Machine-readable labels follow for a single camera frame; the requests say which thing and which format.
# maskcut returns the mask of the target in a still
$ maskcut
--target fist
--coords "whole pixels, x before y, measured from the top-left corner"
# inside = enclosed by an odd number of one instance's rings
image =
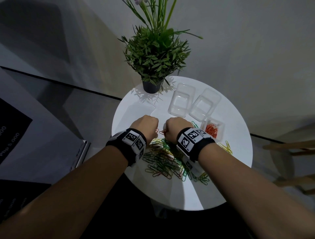
[[[155,132],[155,130],[158,128],[158,118],[144,115],[133,122],[130,128],[139,130],[141,133],[143,133],[146,138],[146,144],[148,145],[158,135]]]
[[[191,122],[181,117],[169,118],[166,121],[166,130],[164,130],[165,139],[172,142],[173,144],[177,144],[177,135],[181,130],[187,127],[193,128],[194,126]]]

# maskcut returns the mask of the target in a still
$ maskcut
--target forearm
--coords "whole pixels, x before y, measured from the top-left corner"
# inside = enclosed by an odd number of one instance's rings
[[[258,237],[315,237],[314,214],[217,144],[204,147],[198,161]]]
[[[127,165],[105,147],[2,223],[0,238],[79,238]]]

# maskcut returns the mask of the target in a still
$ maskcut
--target clear plastic box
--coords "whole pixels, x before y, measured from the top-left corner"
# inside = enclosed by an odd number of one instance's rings
[[[192,106],[196,88],[191,85],[179,83],[173,93],[168,112],[172,115],[185,118]]]
[[[211,117],[206,118],[202,123],[200,128],[205,131],[207,128],[208,124],[214,124],[214,126],[218,129],[217,131],[217,136],[216,138],[214,138],[212,136],[212,138],[218,143],[221,142],[223,139],[223,135],[224,135],[224,128],[225,128],[225,124],[222,123],[221,121],[218,121],[216,119],[213,119]]]
[[[211,89],[205,89],[191,107],[189,115],[202,122],[210,116],[221,100],[221,96]]]

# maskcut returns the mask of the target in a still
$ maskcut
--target plant pot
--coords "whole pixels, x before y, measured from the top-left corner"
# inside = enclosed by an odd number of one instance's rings
[[[160,80],[156,85],[152,84],[150,81],[142,81],[143,89],[149,94],[155,94],[161,88],[161,85],[164,80]]]

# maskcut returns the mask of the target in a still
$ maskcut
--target white tabletop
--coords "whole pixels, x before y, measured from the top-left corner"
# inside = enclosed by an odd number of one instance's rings
[[[196,88],[194,101],[204,89],[210,88],[215,90],[205,83],[186,77],[171,76],[167,77],[167,80],[171,86],[164,82],[163,92],[148,94],[143,90],[141,83],[127,93],[115,112],[112,123],[112,135],[121,131],[122,125],[128,128],[134,121],[134,118],[143,116],[139,113],[139,115],[131,117],[128,113],[128,107],[138,102],[140,98],[147,99],[156,107],[151,116],[159,119],[158,128],[162,130],[165,121],[170,117],[175,117],[169,114],[167,110],[178,83],[192,85]],[[211,117],[225,123],[222,143],[225,144],[227,140],[233,151],[233,156],[251,167],[253,148],[246,123],[236,107],[224,95],[217,90],[215,91],[221,95],[221,101]],[[194,121],[199,127],[201,125],[199,121],[188,114],[185,119]],[[139,190],[161,204],[182,210],[204,210],[219,206],[225,202],[225,199],[211,181],[208,185],[204,185],[201,182],[190,181],[188,177],[184,182],[177,177],[172,177],[172,179],[167,179],[163,175],[152,177],[151,173],[145,172],[147,165],[147,162],[140,160],[134,167],[128,167],[125,174]]]

